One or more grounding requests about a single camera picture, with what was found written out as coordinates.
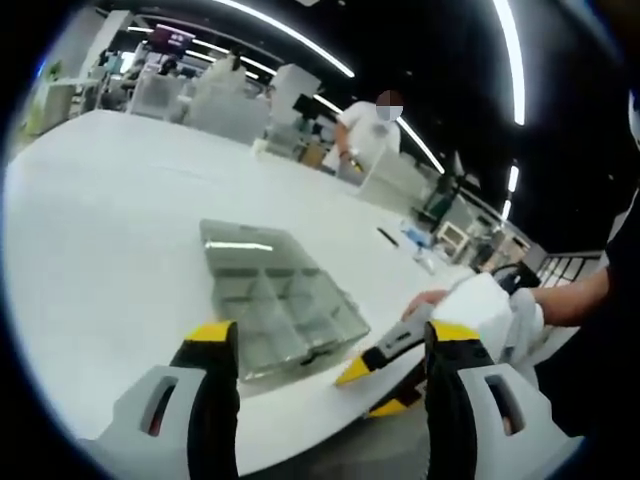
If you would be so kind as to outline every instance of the white t-shirt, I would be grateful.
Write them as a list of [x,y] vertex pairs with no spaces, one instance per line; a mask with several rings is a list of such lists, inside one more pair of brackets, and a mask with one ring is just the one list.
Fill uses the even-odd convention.
[[[400,127],[396,122],[380,119],[375,104],[356,102],[338,116],[338,121],[349,130],[349,148],[356,151],[365,171],[378,161],[385,148],[400,152]],[[340,155],[337,145],[333,146],[322,163],[338,170]]]

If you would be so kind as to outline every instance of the black ceiling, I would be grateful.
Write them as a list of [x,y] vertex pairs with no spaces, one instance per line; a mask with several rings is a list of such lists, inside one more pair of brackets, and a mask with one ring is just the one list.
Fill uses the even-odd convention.
[[[509,57],[492,0],[241,3],[314,40],[355,78],[271,26],[211,0],[99,2],[205,25],[259,46],[315,74],[323,95],[342,108],[395,88],[405,98],[405,118],[425,143],[436,154],[460,151],[464,167],[480,180],[479,196],[498,211],[517,159],[521,175],[510,220],[529,237],[552,252],[603,247],[640,168],[627,125],[627,87],[557,0],[510,1],[524,62],[524,127],[513,122]],[[278,67],[259,52],[251,56]],[[408,138],[402,147],[428,162]]]

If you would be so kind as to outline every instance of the floor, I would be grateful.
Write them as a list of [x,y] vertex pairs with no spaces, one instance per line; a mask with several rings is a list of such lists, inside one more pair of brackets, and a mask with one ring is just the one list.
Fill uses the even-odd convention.
[[402,415],[362,419],[291,460],[248,480],[405,480],[426,478],[427,413],[419,404]]

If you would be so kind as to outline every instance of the white table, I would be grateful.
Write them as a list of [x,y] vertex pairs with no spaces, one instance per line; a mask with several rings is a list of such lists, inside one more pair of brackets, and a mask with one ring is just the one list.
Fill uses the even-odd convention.
[[[95,111],[63,124],[11,163],[6,182],[4,260],[17,337],[61,425],[85,438],[98,436],[114,401],[210,319],[201,218],[289,230],[359,304],[371,333],[357,350],[375,343],[417,292],[470,274],[430,276],[405,248],[401,218],[353,198],[342,182],[137,116]],[[346,363],[243,399],[240,473],[338,432],[421,354],[340,389],[333,382]]]

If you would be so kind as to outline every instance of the face mask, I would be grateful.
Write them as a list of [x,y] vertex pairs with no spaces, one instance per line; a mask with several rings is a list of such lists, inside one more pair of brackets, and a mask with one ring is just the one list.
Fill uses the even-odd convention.
[[376,105],[376,113],[383,122],[393,122],[402,115],[402,105]]

